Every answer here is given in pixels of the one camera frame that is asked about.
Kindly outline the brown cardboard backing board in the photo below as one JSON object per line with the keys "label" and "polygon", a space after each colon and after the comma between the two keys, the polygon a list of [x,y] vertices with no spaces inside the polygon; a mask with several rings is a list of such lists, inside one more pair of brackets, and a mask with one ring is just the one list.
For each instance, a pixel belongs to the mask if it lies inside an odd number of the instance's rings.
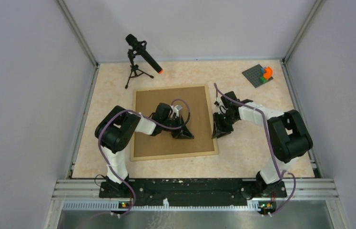
{"label": "brown cardboard backing board", "polygon": [[213,115],[207,85],[177,88],[136,90],[133,108],[145,116],[155,112],[159,103],[181,105],[183,119],[190,116],[187,128],[193,139],[174,139],[171,132],[157,136],[135,133],[131,140],[132,161],[175,159],[218,154],[217,141],[212,138]]}

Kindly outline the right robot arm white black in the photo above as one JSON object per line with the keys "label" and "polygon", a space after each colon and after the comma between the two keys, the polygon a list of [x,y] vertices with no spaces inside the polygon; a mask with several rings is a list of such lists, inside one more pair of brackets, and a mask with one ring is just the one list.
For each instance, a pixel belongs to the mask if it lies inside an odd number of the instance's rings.
{"label": "right robot arm white black", "polygon": [[276,111],[239,100],[233,91],[225,93],[214,103],[219,111],[213,114],[213,138],[233,132],[238,121],[248,121],[264,128],[271,158],[256,175],[255,190],[262,197],[269,196],[291,165],[313,147],[313,140],[297,110]]}

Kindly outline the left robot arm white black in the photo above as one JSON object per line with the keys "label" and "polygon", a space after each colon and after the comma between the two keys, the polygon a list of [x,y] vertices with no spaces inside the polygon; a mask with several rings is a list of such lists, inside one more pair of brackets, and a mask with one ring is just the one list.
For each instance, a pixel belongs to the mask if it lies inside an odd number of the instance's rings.
{"label": "left robot arm white black", "polygon": [[99,150],[107,164],[108,172],[104,186],[117,197],[128,193],[128,171],[124,151],[135,133],[156,136],[163,131],[170,132],[174,139],[193,139],[187,127],[191,112],[183,118],[182,106],[160,103],[149,116],[140,112],[115,106],[98,124],[94,135]]}

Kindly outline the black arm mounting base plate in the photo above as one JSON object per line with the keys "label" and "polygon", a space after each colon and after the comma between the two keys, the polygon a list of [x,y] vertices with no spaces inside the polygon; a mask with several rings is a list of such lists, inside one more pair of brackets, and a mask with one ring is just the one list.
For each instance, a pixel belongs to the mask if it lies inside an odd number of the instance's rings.
{"label": "black arm mounting base plate", "polygon": [[265,185],[245,178],[137,178],[125,184],[101,182],[100,198],[126,198],[136,207],[159,206],[167,200],[172,207],[245,206],[257,198],[285,198],[283,181]]}

